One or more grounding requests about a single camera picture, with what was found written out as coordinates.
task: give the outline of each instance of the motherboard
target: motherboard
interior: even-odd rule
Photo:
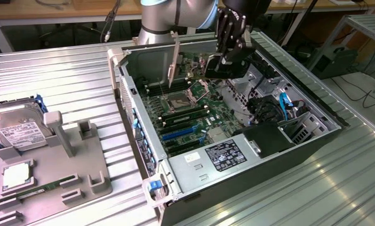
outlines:
[[[243,127],[216,90],[221,87],[209,81],[181,80],[172,88],[149,87],[141,96],[168,157],[231,137]]]

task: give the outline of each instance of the gray parts tray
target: gray parts tray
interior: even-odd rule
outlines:
[[[60,142],[53,142],[59,145],[35,148],[5,161],[0,159],[0,225],[27,225],[112,192],[96,126],[89,126],[92,136],[83,138],[80,127],[65,130],[75,148],[71,158]],[[28,183],[35,185],[3,190],[3,183],[7,184],[4,171],[25,163],[29,166]]]

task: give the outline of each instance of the green circuit board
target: green circuit board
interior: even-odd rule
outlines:
[[[233,116],[233,113],[231,112],[231,109],[227,107],[223,100],[216,99],[219,93],[216,92],[215,88],[208,84],[207,88],[209,92],[205,94],[207,90],[203,86],[203,83],[203,81],[196,81],[196,83],[193,83],[189,88],[191,95],[196,100],[196,103],[189,97],[188,89],[167,93],[155,97],[141,96],[141,100],[145,105],[145,109],[151,117],[151,121],[157,132],[161,145],[168,153],[168,157],[179,155],[200,146],[211,144],[213,141],[207,135],[208,130],[220,127],[225,137],[231,137],[235,130],[243,127],[241,122],[239,122],[239,120]],[[183,100],[183,102],[172,101],[172,98],[175,97]],[[161,115],[171,115],[172,113],[185,111],[203,105],[208,106],[208,115],[188,122],[193,126],[196,126],[195,132],[184,136],[176,137],[168,141],[163,141],[161,137],[164,134],[161,134],[160,131],[164,128],[159,117]],[[175,149],[175,147],[189,142],[197,141],[199,139],[203,140],[199,145],[195,145],[187,149],[180,149],[177,151],[169,151]]]

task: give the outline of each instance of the blue pcie slot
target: blue pcie slot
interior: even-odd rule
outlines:
[[[176,137],[180,137],[180,136],[183,136],[183,135],[195,133],[196,130],[197,130],[197,126],[193,126],[193,127],[188,128],[188,129],[184,129],[184,130],[180,130],[180,131],[173,132],[173,133],[171,133],[171,134],[163,135],[163,136],[161,136],[161,140],[163,140],[163,141],[171,140],[171,139],[173,139],[173,138],[176,138]]]

